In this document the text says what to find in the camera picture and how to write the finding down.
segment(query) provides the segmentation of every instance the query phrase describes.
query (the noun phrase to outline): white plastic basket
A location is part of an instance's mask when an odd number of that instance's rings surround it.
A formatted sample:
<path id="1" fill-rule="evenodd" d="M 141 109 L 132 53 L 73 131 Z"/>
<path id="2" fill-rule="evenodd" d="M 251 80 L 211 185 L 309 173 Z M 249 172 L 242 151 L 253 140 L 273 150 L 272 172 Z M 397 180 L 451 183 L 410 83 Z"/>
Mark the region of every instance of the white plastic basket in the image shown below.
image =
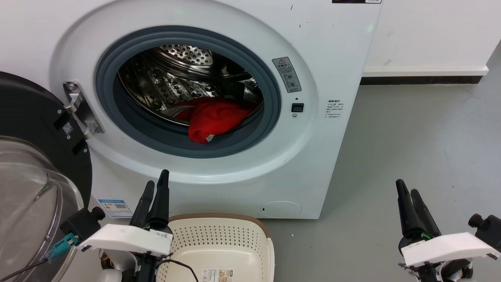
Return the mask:
<path id="1" fill-rule="evenodd" d="M 188 214 L 169 220 L 172 259 L 193 268 L 199 282 L 273 282 L 275 253 L 269 232 L 255 218 Z M 191 271 L 162 264 L 158 282 L 195 282 Z"/>

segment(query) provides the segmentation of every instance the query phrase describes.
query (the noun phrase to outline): floor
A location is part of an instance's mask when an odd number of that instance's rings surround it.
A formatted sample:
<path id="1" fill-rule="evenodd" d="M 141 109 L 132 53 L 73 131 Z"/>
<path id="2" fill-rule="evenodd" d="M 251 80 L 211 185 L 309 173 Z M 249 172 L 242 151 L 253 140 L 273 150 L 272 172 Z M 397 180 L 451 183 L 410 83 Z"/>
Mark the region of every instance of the floor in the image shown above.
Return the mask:
<path id="1" fill-rule="evenodd" d="M 474 232 L 474 213 L 501 216 L 501 46 L 487 66 L 479 85 L 360 87 L 320 219 L 264 220 L 276 282 L 415 281 L 397 265 L 398 178 L 443 234 Z M 94 281 L 99 267 L 80 253 L 63 281 Z M 473 269 L 499 281 L 499 262 Z"/>

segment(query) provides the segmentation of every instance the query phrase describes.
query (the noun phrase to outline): metal hinge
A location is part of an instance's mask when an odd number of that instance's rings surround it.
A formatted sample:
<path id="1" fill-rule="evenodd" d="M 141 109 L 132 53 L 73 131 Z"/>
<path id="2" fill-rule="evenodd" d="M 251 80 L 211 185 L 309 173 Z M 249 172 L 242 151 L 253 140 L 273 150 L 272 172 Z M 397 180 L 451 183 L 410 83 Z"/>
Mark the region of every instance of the metal hinge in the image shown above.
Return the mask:
<path id="1" fill-rule="evenodd" d="M 89 139 L 95 133 L 104 133 L 104 129 L 86 101 L 78 82 L 67 81 L 63 83 L 63 88 L 70 101 L 68 105 L 65 105 L 65 108 L 77 120 L 85 139 Z"/>

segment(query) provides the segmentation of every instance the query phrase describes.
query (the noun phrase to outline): brown basket rim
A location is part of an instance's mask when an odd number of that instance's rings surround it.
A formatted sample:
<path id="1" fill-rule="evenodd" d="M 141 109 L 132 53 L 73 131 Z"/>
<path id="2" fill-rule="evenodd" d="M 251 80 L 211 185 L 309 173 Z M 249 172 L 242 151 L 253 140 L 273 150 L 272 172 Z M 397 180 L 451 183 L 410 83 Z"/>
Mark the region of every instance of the brown basket rim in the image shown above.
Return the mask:
<path id="1" fill-rule="evenodd" d="M 181 214 L 175 215 L 169 218 L 169 222 L 181 219 L 193 219 L 193 218 L 229 218 L 229 219 L 239 219 L 246 220 L 252 223 L 255 223 L 259 226 L 263 232 L 265 233 L 266 238 L 271 238 L 270 232 L 266 228 L 266 226 L 259 221 L 257 218 L 253 218 L 251 216 L 239 215 L 239 214 L 231 214 L 231 213 L 191 213 L 191 214 Z"/>

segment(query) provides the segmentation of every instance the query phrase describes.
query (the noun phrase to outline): gray rubber seal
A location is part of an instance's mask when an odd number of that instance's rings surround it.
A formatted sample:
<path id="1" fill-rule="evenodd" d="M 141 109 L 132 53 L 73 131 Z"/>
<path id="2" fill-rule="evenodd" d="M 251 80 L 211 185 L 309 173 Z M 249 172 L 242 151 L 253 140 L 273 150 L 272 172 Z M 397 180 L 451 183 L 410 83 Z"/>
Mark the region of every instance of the gray rubber seal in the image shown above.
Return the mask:
<path id="1" fill-rule="evenodd" d="M 118 69 L 139 52 L 169 44 L 209 49 L 238 63 L 259 84 L 264 98 L 262 109 L 238 129 L 215 136 L 207 144 L 190 141 L 186 127 L 161 120 L 142 109 L 121 85 Z M 277 81 L 256 54 L 221 34 L 192 27 L 154 27 L 120 39 L 101 58 L 96 71 L 96 91 L 108 116 L 126 134 L 157 151 L 188 158 L 219 158 L 250 148 L 270 133 L 281 108 Z"/>

